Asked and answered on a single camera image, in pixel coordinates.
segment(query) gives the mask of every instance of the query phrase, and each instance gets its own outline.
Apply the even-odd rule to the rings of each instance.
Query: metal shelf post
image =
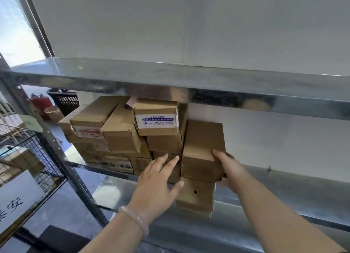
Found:
[[[104,227],[108,224],[106,216],[102,210],[95,204],[94,198],[85,186],[84,182],[77,174],[76,170],[69,166],[69,162],[61,149],[59,143],[52,135],[47,125],[42,120],[35,106],[29,101],[27,94],[21,85],[16,84],[13,78],[6,77],[2,69],[8,68],[4,58],[0,56],[0,91],[6,100],[11,104],[19,115],[27,115],[31,117],[30,122],[34,122],[42,127],[42,132],[38,133],[39,139],[44,145],[52,159],[57,163],[63,174],[68,178],[69,184],[72,186],[78,197],[82,200],[98,223]]]

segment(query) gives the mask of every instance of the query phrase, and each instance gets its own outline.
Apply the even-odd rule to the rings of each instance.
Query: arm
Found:
[[[167,158],[166,154],[149,163],[139,176],[136,190],[127,206],[147,226],[171,206],[184,185],[184,182],[180,181],[168,191],[167,181],[178,156],[162,169]],[[80,253],[134,252],[142,236],[138,224],[127,214],[120,212]]]
[[[238,194],[250,223],[267,253],[339,253],[345,250],[319,229],[283,204],[253,178],[238,161],[213,151],[227,174],[230,189]]]

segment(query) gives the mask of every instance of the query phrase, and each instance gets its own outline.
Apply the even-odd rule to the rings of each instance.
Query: right hand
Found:
[[[231,155],[232,157],[229,157],[226,155],[226,153],[217,151],[215,149],[213,150],[213,154],[221,161],[222,166],[224,167],[225,173],[227,175],[226,181],[219,181],[219,182],[220,183],[223,182],[224,185],[227,182],[228,187],[234,193],[237,193],[239,181],[249,177],[250,176],[249,173],[241,163],[239,163],[237,160],[234,159],[232,155]]]

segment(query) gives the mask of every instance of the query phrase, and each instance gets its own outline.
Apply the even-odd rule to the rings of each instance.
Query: white wall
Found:
[[[347,0],[33,1],[57,56],[350,71]],[[222,122],[245,164],[350,182],[350,122],[195,104],[190,117]]]

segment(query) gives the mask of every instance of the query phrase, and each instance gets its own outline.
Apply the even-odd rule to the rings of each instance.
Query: forearm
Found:
[[[344,251],[252,176],[247,174],[236,182],[239,200],[265,252]]]
[[[142,235],[136,222],[120,212],[80,253],[134,252]]]

